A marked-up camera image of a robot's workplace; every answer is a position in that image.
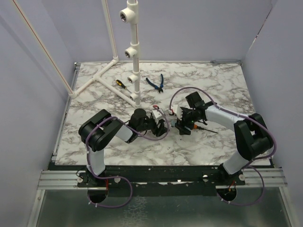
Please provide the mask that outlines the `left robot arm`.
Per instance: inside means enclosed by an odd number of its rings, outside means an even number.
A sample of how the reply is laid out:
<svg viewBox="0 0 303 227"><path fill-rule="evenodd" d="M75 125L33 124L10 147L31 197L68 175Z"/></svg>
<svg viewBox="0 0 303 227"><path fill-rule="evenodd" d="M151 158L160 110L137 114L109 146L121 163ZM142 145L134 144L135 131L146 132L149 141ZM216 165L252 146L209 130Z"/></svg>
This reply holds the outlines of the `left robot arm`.
<svg viewBox="0 0 303 227"><path fill-rule="evenodd" d="M165 114L158 106L153 108L150 116L144 109L135 109L127 122L103 109L80 126L78 134L87 149L88 181L93 186L101 186L104 182L104 150L113 138L129 144L138 137L159 141L168 135L169 123Z"/></svg>

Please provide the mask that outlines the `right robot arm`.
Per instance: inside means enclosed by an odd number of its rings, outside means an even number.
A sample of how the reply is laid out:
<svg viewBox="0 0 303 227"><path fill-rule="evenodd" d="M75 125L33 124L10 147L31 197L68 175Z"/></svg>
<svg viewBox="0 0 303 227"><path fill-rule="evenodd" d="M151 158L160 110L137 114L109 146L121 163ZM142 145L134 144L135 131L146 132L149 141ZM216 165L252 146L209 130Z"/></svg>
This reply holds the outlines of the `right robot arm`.
<svg viewBox="0 0 303 227"><path fill-rule="evenodd" d="M235 174L274 146L260 114L242 115L223 109L214 101L206 103L198 92L186 96L186 101L189 108L169 106L169 114L177 118L174 127L180 135L190 135L198 121L217 123L235 134L237 150L218 167L217 179L221 184L230 184Z"/></svg>

